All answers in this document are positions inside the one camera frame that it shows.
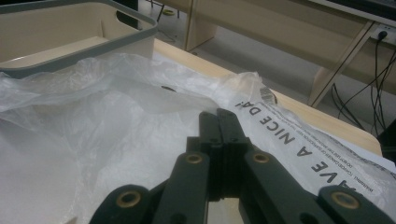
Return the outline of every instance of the electrical cable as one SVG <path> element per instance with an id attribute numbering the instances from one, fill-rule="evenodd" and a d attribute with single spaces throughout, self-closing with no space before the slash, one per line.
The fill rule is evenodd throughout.
<path id="1" fill-rule="evenodd" d="M 385 67 L 381 73 L 378 74 L 377 70 L 378 70 L 378 64 L 377 64 L 377 52 L 378 52 L 378 45 L 379 43 L 387 36 L 387 32 L 381 32 L 378 35 L 378 40 L 376 41 L 376 45 L 375 45 L 375 78 L 368 83 L 364 88 L 362 88 L 360 91 L 358 91 L 357 93 L 355 93 L 352 97 L 350 97 L 345 103 L 342 102 L 341 98 L 339 97 L 339 101 L 341 102 L 341 108 L 339 107 L 339 105 L 335 102 L 335 99 L 333 97 L 333 93 L 332 93 L 332 98 L 334 101 L 334 104 L 336 105 L 337 109 L 339 109 L 338 112 L 338 118 L 340 118 L 340 115 L 343 114 L 347 119 L 349 119 L 352 123 L 355 123 L 357 126 L 360 126 L 358 123 L 353 122 L 348 116 L 346 116 L 343 112 L 343 110 L 345 109 L 346 112 L 353 118 L 354 116 L 352 115 L 352 113 L 350 113 L 350 111 L 347 109 L 347 104 L 353 99 L 355 98 L 359 93 L 361 93 L 362 91 L 364 91 L 366 88 L 368 88 L 369 86 L 371 87 L 371 101 L 372 101 L 372 106 L 374 109 L 374 126 L 372 127 L 372 131 L 373 128 L 375 128 L 375 132 L 376 135 L 378 135 L 378 130 L 376 128 L 376 123 L 378 122 L 381 127 L 385 130 L 386 129 L 386 123 L 385 123 L 385 119 L 384 119 L 384 114 L 383 114 L 383 109 L 382 109 L 382 101 L 381 101 L 381 95 L 382 95 L 382 89 L 384 86 L 384 82 L 386 80 L 386 78 L 389 76 L 390 71 L 396 61 L 396 50 L 393 52 L 392 56 L 389 59 L 389 63 L 387 65 L 387 67 Z M 375 82 L 375 86 L 377 89 L 377 95 L 375 97 L 375 101 L 374 101 L 374 91 L 373 91 L 373 83 Z M 335 84 L 333 84 L 332 89 L 335 90 L 335 92 L 338 94 L 337 90 L 336 90 L 336 86 Z"/>
<path id="2" fill-rule="evenodd" d="M 388 65 L 390 65 L 390 66 L 387 66 L 387 72 L 385 73 L 384 76 L 382 76 L 382 80 L 381 80 L 381 82 L 379 84 L 378 93 L 377 93 L 377 96 L 376 96 L 376 100 L 378 101 L 379 117 L 381 118 L 381 121 L 382 121 L 382 124 L 383 124 L 383 130 L 387 129 L 387 127 L 386 127 L 387 125 L 386 125 L 385 118 L 384 118 L 384 111 L 383 111 L 383 108 L 382 108 L 382 97 L 381 96 L 382 96 L 385 80 L 388 78 L 388 76 L 389 76 L 389 74 L 390 74 L 390 72 L 391 72 L 391 70 L 393 68 L 394 63 L 392 63 L 392 61 L 394 61 L 396 59 L 395 56 L 396 56 L 396 50 L 393 51 L 393 54 L 390 57 L 390 60 L 389 60 L 389 63 L 388 63 Z"/>
<path id="3" fill-rule="evenodd" d="M 338 93 L 338 90 L 337 90 L 337 87 L 336 87 L 335 83 L 332 84 L 332 91 L 335 91 L 335 94 L 336 94 L 336 96 L 337 96 L 337 98 L 338 98 L 338 101 L 341 103 L 341 105 L 343 105 L 344 102 L 343 102 L 343 100 L 341 99 L 341 97 L 340 97 L 340 95 L 339 95 L 339 93 Z M 339 109 L 339 111 L 341 111 L 341 110 L 340 110 L 340 107 L 339 107 L 338 104 L 335 102 L 333 95 L 332 95 L 332 98 L 333 98 L 333 101 L 334 101 L 334 103 L 335 103 L 335 106 Z M 344 114 L 344 112 L 342 112 L 342 111 L 341 111 L 341 113 L 342 113 L 349 121 L 351 121 L 353 124 L 355 124 L 356 126 L 358 126 L 360 129 L 364 130 L 364 127 L 361 125 L 361 123 L 358 121 L 358 119 L 352 114 L 352 112 L 351 112 L 347 107 L 345 107 L 345 110 L 346 110 L 346 112 L 348 113 L 348 115 L 349 115 L 350 117 L 348 117 L 348 116 L 347 116 L 346 114 Z"/>
<path id="4" fill-rule="evenodd" d="M 390 64 L 394 64 L 396 61 L 396 59 L 394 59 Z M 355 98 L 359 93 L 361 93 L 362 91 L 366 90 L 368 87 L 370 87 L 373 83 L 375 82 L 375 79 L 373 79 L 371 82 L 369 82 L 364 88 L 362 88 L 360 91 L 356 92 L 353 96 L 351 96 L 342 106 L 341 106 L 341 110 L 343 110 L 345 108 L 345 106 L 347 106 L 347 104 L 353 99 Z"/>
<path id="5" fill-rule="evenodd" d="M 375 134 L 376 135 L 378 135 L 378 129 L 377 129 L 377 125 L 376 125 L 377 122 L 380 124 L 382 129 L 385 129 L 385 124 L 382 123 L 382 119 L 380 117 L 381 116 L 381 112 L 379 112 L 379 109 L 378 109 L 378 113 L 377 113 L 377 104 L 378 104 L 378 95 L 379 95 L 378 47 L 379 47 L 379 43 L 381 43 L 381 41 L 385 37 L 387 37 L 387 35 L 388 35 L 388 33 L 386 31 L 381 31 L 378 34 L 378 39 L 377 39 L 377 41 L 375 43 L 375 88 L 376 88 L 376 96 L 375 97 L 374 97 L 374 86 L 370 86 L 370 99 L 371 99 L 371 103 L 372 103 L 372 107 L 373 107 L 373 111 L 374 111 L 374 113 L 373 113 L 373 125 L 375 127 Z"/>
<path id="6" fill-rule="evenodd" d="M 337 107 L 337 109 L 340 110 L 341 107 L 338 105 L 338 103 L 335 101 L 335 98 L 334 98 L 334 93 L 333 93 L 334 92 L 334 86 L 335 86 L 335 84 L 332 84 L 332 102 L 334 103 L 335 107 Z M 348 119 L 350 122 L 352 122 L 352 123 L 354 123 L 356 125 L 356 123 L 349 116 L 344 114 L 343 111 L 341 111 L 341 113 L 344 115 L 344 117 L 346 119 Z"/>

